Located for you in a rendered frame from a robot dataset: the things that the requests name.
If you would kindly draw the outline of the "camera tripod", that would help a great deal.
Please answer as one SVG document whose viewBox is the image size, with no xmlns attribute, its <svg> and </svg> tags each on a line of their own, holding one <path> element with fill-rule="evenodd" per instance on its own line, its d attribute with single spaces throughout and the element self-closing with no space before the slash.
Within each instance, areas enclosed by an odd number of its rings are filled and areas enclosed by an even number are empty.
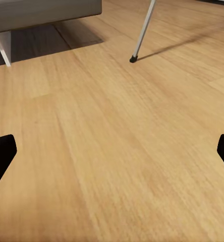
<svg viewBox="0 0 224 242">
<path fill-rule="evenodd" d="M 150 21 L 150 18 L 151 18 L 151 15 L 153 13 L 155 5 L 156 5 L 156 0 L 151 0 L 151 4 L 150 4 L 149 10 L 148 10 L 145 22 L 143 24 L 143 28 L 142 28 L 141 34 L 139 36 L 139 39 L 138 39 L 138 42 L 137 42 L 134 54 L 133 54 L 132 58 L 130 59 L 131 63 L 134 63 L 135 61 L 137 61 L 137 58 L 138 58 L 137 55 L 138 55 L 141 43 L 143 41 L 143 38 L 144 38 L 146 29 L 148 27 L 148 24 L 149 24 L 149 21 Z"/>
</svg>

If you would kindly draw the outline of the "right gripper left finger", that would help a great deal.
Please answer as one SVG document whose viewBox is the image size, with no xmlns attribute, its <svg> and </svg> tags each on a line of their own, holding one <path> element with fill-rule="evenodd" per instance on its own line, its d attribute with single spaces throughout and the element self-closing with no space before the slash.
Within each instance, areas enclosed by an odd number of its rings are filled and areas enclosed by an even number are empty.
<svg viewBox="0 0 224 242">
<path fill-rule="evenodd" d="M 0 137 L 0 180 L 17 153 L 17 146 L 12 134 Z"/>
</svg>

